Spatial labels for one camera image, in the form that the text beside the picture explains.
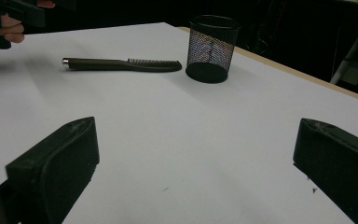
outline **cup rim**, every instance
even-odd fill
[[[216,24],[210,24],[205,21],[201,21],[201,19],[218,19],[220,21],[230,21],[232,24],[230,26],[223,26],[223,25],[216,25]],[[241,25],[237,22],[237,20],[234,20],[229,17],[223,17],[223,16],[217,16],[217,15],[199,15],[190,20],[190,24],[192,25],[201,25],[207,28],[211,29],[220,29],[220,30],[239,30],[241,28]]]

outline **white table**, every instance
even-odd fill
[[[352,223],[313,192],[293,152],[301,118],[358,136],[358,95],[238,52],[226,82],[194,81],[188,36],[153,23],[28,35],[0,50],[0,184],[21,153],[93,116],[101,162],[65,223]],[[184,69],[67,72],[63,57],[178,60]]]

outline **brush bristles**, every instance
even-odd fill
[[[137,66],[147,66],[147,67],[175,67],[178,66],[179,62],[177,61],[158,61],[158,60],[143,60],[143,59],[128,59],[128,63]]]

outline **pencil holder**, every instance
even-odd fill
[[[187,75],[204,83],[226,81],[240,24],[215,15],[197,16],[190,24]]]

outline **black mesh cup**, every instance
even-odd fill
[[[240,24],[215,15],[197,16],[190,24],[187,75],[204,83],[226,81]]]

